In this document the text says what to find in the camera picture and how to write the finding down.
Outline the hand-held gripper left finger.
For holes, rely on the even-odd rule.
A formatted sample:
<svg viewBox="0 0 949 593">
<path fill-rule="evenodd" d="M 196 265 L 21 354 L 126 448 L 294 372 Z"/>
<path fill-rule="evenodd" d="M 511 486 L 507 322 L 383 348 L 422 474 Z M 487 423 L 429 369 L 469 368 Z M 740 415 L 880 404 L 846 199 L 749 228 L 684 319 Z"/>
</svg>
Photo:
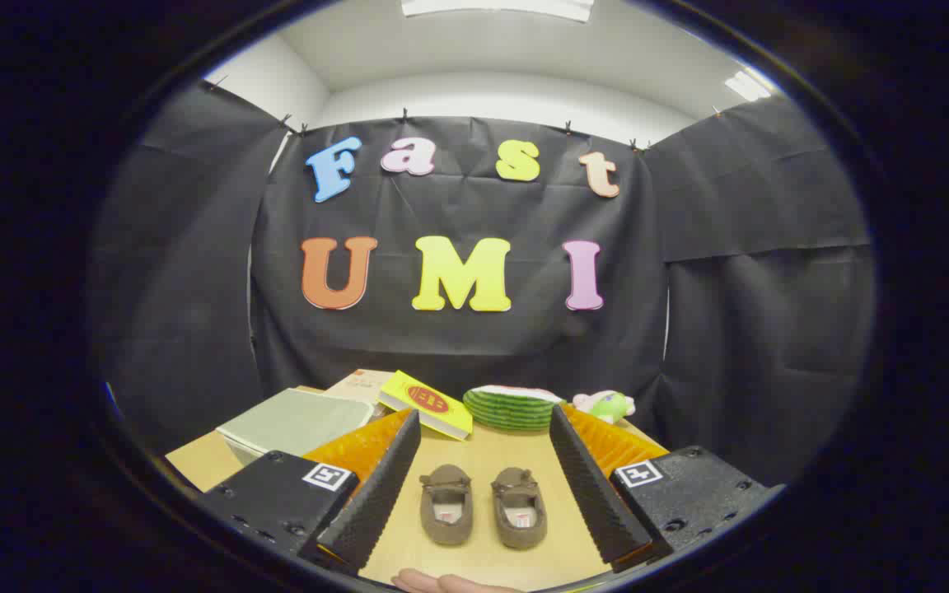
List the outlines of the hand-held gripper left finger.
<svg viewBox="0 0 949 593">
<path fill-rule="evenodd" d="M 257 547 L 354 577 L 384 532 L 419 443 L 418 414 L 389 413 L 306 457 L 268 451 L 197 503 Z"/>
</svg>

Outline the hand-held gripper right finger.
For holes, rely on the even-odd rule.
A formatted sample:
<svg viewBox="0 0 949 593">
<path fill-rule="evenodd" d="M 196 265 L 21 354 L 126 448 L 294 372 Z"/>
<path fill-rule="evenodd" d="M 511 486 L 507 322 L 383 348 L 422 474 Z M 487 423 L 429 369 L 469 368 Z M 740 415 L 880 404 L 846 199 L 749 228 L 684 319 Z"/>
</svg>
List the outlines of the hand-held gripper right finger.
<svg viewBox="0 0 949 593">
<path fill-rule="evenodd" d="M 604 563 L 622 572 L 708 543 L 775 499 L 708 448 L 661 446 L 554 406 L 549 436 Z"/>
</svg>

